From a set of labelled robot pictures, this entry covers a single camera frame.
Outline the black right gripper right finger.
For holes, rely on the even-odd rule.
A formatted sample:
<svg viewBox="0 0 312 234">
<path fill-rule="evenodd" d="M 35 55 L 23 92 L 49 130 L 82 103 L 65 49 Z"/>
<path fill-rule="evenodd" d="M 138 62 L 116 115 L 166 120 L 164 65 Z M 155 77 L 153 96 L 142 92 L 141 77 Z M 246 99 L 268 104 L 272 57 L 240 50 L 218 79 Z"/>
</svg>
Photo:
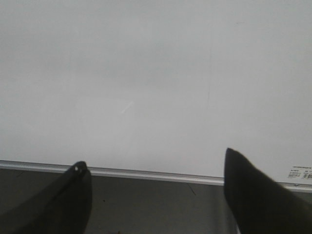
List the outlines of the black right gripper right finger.
<svg viewBox="0 0 312 234">
<path fill-rule="evenodd" d="M 224 196 L 242 234 L 310 234 L 312 205 L 228 148 Z"/>
</svg>

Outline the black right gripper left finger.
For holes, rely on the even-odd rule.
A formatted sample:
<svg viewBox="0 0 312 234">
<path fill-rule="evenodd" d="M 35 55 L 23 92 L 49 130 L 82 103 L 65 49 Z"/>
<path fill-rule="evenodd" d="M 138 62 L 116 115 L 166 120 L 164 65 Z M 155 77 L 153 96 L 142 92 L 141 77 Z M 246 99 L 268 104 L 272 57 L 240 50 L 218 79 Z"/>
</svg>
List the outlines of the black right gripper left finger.
<svg viewBox="0 0 312 234">
<path fill-rule="evenodd" d="M 92 178 L 84 161 L 0 216 L 2 234 L 82 234 L 92 209 Z"/>
</svg>

